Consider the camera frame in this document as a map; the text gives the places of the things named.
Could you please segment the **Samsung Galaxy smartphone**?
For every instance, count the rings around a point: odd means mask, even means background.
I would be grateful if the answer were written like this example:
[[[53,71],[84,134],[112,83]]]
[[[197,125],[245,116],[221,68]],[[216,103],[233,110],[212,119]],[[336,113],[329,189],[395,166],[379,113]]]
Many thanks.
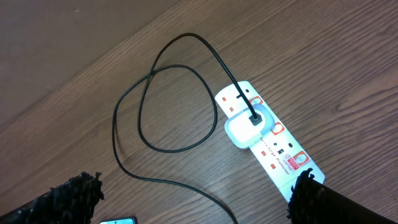
[[[136,217],[116,218],[111,220],[103,220],[99,224],[137,224]]]

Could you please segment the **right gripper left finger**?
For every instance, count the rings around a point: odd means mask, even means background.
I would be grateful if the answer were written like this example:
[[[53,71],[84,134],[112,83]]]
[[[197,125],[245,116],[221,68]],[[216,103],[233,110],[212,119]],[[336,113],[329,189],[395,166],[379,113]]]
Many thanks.
[[[82,172],[45,194],[1,216],[1,224],[90,224],[104,199],[100,173]]]

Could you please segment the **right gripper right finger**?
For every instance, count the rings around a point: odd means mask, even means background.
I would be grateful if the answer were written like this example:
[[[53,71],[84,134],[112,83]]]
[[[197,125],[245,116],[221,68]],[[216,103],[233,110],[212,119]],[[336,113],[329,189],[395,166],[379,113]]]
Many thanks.
[[[292,224],[396,224],[317,182],[309,168],[291,187],[287,218]]]

